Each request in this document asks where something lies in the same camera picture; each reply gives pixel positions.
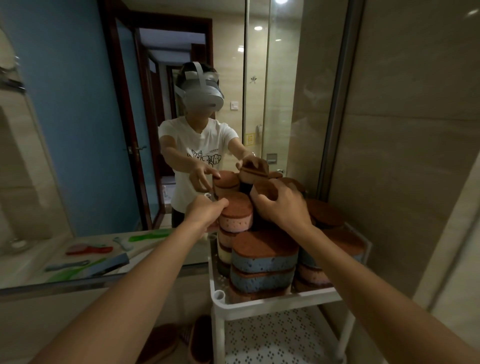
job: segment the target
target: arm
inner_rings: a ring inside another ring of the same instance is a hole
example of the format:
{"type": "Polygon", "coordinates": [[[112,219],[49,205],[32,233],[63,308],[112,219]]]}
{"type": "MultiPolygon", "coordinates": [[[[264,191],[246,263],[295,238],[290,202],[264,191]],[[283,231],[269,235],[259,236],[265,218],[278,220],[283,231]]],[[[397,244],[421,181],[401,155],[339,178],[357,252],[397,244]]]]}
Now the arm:
{"type": "Polygon", "coordinates": [[[228,205],[197,197],[183,223],[99,299],[78,315],[32,364],[133,364],[188,252],[228,205]]]}
{"type": "Polygon", "coordinates": [[[260,215],[314,257],[390,364],[480,363],[478,352],[314,227],[294,187],[271,182],[278,188],[277,201],[252,194],[260,215]]]}
{"type": "Polygon", "coordinates": [[[205,175],[212,174],[215,177],[220,177],[215,168],[197,158],[183,156],[177,150],[175,139],[170,135],[160,137],[160,148],[165,162],[173,170],[190,174],[190,182],[197,192],[211,192],[213,190],[205,175]]]}
{"type": "Polygon", "coordinates": [[[240,170],[245,162],[251,161],[256,168],[258,168],[259,164],[261,164],[264,170],[268,172],[267,161],[256,157],[253,152],[245,148],[238,137],[229,141],[228,150],[236,159],[239,160],[236,164],[238,170],[240,170]]]}

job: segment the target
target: door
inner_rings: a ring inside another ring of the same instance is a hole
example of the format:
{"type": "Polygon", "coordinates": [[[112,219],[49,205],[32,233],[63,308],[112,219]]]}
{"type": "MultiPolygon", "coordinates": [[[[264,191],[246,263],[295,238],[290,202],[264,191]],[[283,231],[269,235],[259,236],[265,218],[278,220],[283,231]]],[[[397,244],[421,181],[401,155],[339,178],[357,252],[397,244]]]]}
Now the door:
{"type": "Polygon", "coordinates": [[[159,153],[153,104],[138,35],[128,27],[128,8],[120,0],[99,2],[100,15],[122,113],[125,139],[136,181],[143,229],[158,226],[165,213],[156,158],[159,153]]]}

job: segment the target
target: white t-shirt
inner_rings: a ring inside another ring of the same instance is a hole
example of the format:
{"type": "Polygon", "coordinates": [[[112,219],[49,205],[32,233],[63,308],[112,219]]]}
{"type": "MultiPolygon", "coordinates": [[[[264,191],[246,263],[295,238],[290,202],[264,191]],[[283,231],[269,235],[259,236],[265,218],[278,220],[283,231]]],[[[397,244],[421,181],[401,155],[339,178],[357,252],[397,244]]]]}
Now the white t-shirt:
{"type": "MultiPolygon", "coordinates": [[[[228,152],[228,143],[238,138],[235,130],[218,120],[208,119],[208,124],[201,134],[198,134],[187,123],[184,116],[173,120],[165,120],[158,127],[158,137],[170,135],[177,143],[177,150],[184,156],[197,158],[210,167],[218,170],[223,155],[228,152]]],[[[212,184],[212,175],[207,175],[212,184]]],[[[187,206],[201,194],[195,191],[189,180],[189,174],[175,171],[175,193],[171,205],[178,212],[185,213],[187,206]]]]}

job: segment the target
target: blue wall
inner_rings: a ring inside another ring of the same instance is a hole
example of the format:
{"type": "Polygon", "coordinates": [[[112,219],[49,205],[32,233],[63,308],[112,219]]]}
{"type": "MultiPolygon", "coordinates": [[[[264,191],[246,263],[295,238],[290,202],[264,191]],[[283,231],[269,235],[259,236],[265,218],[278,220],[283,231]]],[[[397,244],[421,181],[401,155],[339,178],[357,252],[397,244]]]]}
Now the blue wall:
{"type": "Polygon", "coordinates": [[[140,220],[96,0],[0,0],[77,236],[140,220]]]}

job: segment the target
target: doorway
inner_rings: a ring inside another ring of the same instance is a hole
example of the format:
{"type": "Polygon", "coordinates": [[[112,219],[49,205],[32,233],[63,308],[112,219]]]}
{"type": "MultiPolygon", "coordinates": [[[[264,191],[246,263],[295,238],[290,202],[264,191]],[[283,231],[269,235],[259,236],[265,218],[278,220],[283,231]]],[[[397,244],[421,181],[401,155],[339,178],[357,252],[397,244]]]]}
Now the doorway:
{"type": "Polygon", "coordinates": [[[160,153],[158,126],[180,113],[172,93],[174,70],[188,61],[213,66],[212,19],[131,11],[121,0],[98,5],[141,227],[156,229],[175,188],[173,170],[160,153]]]}

